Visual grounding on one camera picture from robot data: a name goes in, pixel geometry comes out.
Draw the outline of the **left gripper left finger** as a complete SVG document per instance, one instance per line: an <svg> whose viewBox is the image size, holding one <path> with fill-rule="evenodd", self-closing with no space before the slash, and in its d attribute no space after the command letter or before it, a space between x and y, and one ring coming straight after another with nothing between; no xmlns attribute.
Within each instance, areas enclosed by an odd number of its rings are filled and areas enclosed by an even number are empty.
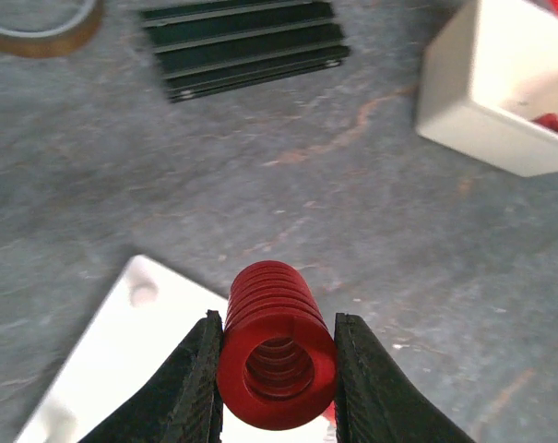
<svg viewBox="0 0 558 443"><path fill-rule="evenodd" d="M148 382L82 438L84 442L220 442L216 376L220 314L197 321Z"/></svg>

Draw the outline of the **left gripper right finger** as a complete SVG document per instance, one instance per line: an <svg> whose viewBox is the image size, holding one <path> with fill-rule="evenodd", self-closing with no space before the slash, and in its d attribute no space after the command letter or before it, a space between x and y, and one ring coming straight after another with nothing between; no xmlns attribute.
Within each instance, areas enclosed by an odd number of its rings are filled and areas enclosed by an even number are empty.
<svg viewBox="0 0 558 443"><path fill-rule="evenodd" d="M338 313L335 396L339 442L470 442L408 379L357 315Z"/></svg>

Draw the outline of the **red spring one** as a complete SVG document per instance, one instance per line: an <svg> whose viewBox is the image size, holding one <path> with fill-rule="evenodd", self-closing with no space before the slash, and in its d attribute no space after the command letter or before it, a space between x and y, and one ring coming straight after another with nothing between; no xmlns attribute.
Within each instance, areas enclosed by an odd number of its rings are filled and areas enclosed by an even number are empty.
<svg viewBox="0 0 558 443"><path fill-rule="evenodd" d="M260 261L232 283L217 385L229 410L257 428L305 425L333 401L335 342L303 276Z"/></svg>

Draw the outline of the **black aluminium extrusion block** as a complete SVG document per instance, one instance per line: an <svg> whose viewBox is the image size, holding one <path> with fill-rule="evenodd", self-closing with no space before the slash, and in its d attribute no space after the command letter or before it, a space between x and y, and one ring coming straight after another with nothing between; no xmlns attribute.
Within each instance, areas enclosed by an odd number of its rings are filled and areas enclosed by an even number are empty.
<svg viewBox="0 0 558 443"><path fill-rule="evenodd" d="M212 1L138 11L170 102L339 66L328 1Z"/></svg>

